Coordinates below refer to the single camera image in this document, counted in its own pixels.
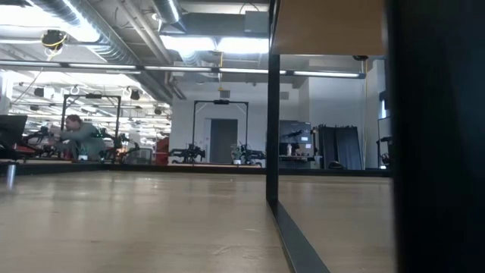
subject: person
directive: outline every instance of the person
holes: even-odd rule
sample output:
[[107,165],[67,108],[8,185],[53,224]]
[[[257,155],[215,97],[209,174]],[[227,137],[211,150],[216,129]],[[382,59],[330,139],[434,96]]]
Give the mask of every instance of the person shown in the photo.
[[78,159],[79,155],[87,155],[88,160],[99,160],[99,152],[105,149],[102,138],[96,137],[96,127],[88,122],[83,122],[78,115],[68,115],[66,117],[66,131],[60,132],[59,137],[64,142],[56,143],[59,150],[68,150],[73,158]]

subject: door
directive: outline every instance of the door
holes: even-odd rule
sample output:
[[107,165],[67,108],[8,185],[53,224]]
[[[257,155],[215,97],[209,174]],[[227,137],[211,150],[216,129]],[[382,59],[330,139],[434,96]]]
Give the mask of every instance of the door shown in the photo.
[[212,119],[211,163],[231,163],[231,146],[236,144],[237,120]]

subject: monitor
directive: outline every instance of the monitor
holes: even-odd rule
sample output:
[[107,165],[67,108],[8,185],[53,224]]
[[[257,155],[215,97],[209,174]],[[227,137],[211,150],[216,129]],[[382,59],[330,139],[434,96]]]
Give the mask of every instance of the monitor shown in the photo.
[[26,115],[0,115],[0,149],[11,149],[22,140]]

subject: ceiling light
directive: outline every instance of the ceiling light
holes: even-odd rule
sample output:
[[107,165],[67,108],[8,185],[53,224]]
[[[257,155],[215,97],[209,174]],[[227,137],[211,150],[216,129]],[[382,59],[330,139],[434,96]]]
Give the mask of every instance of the ceiling light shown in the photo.
[[219,68],[221,73],[249,73],[249,74],[267,74],[266,69],[245,69],[245,68]]
[[145,66],[145,69],[146,70],[155,70],[155,71],[211,72],[210,67]]
[[81,106],[81,110],[86,110],[90,113],[96,113],[98,111],[98,109],[96,109],[95,107],[92,107],[92,106]]
[[342,72],[324,72],[324,71],[295,71],[295,76],[308,76],[308,77],[348,77],[356,78],[360,77],[358,73],[342,73]]
[[[50,120],[61,120],[61,115],[41,115],[41,114],[29,114],[26,113],[29,118],[44,118],[44,119],[50,119]],[[103,116],[90,116],[90,115],[79,115],[81,119],[83,118],[88,118],[93,121],[106,121],[106,122],[113,122],[116,121],[116,117],[103,117]],[[131,118],[136,119],[137,121],[154,121],[158,123],[166,123],[167,118],[164,118],[163,116],[157,116],[157,117],[144,117],[144,118]],[[126,117],[120,117],[120,122],[128,122],[130,121],[130,118]]]
[[209,37],[160,36],[160,38],[167,49],[177,50],[178,52],[215,50],[214,39]]
[[92,69],[136,69],[135,65],[125,64],[69,64],[72,68],[92,68]]
[[59,63],[51,63],[47,61],[0,61],[0,65],[13,65],[13,66],[23,66],[23,67],[60,67]]
[[268,39],[223,38],[217,45],[217,50],[235,54],[268,53],[269,43]]

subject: black metal frame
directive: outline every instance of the black metal frame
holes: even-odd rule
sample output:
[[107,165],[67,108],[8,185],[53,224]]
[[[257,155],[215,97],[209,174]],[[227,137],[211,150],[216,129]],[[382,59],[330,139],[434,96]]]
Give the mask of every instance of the black metal frame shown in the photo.
[[[69,108],[70,105],[72,105],[72,103],[74,103],[74,102],[72,102],[69,105],[67,104],[67,99],[69,99],[71,97],[74,97],[76,99],[78,99],[78,98],[85,98],[85,99],[102,99],[102,98],[110,99],[110,98],[113,98],[113,99],[117,99],[118,104],[117,104],[117,108],[116,108],[116,127],[114,129],[114,138],[117,140],[118,131],[120,129],[121,96],[105,96],[105,95],[100,95],[100,94],[86,94],[86,95],[66,94],[66,95],[64,95],[64,101],[62,103],[61,130],[64,129],[66,110]],[[113,156],[111,163],[114,163],[115,159],[116,159],[116,156]]]
[[244,104],[246,106],[246,140],[245,144],[248,145],[248,119],[249,119],[249,102],[232,102],[232,101],[207,101],[207,100],[195,100],[194,101],[194,110],[192,113],[192,144],[195,145],[196,141],[196,107],[199,103],[213,103],[215,105],[227,105],[227,104]]
[[279,145],[280,145],[280,55],[272,49],[278,21],[280,2],[270,1],[269,8],[269,53],[268,53],[268,121],[266,133],[266,200],[273,212],[280,234],[286,260],[293,272],[323,272],[328,268],[321,261],[298,225],[291,219],[278,200]]
[[399,273],[483,268],[484,9],[387,1]]

